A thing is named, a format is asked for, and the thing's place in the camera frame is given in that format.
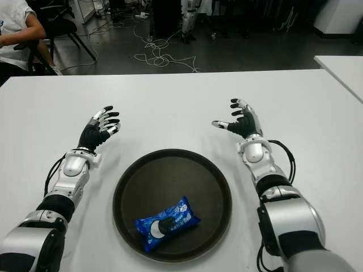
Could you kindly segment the left robot hand black silver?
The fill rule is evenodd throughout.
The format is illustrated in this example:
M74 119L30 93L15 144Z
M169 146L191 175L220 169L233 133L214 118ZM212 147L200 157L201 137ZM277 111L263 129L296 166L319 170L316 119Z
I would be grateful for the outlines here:
M120 130L120 113L112 110L113 106L107 106L91 117L81 133L78 148L94 152L98 146Z

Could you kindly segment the right robot hand black silver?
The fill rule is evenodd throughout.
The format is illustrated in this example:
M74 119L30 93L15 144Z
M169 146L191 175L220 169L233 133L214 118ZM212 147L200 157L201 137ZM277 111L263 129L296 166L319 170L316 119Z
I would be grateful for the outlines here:
M237 109L231 115L237 117L235 122L223 122L214 120L212 125L219 129L228 130L234 134L240 135L244 139L251 135L263 136L263 131L259 118L254 109L244 100L234 98L230 100L231 109Z

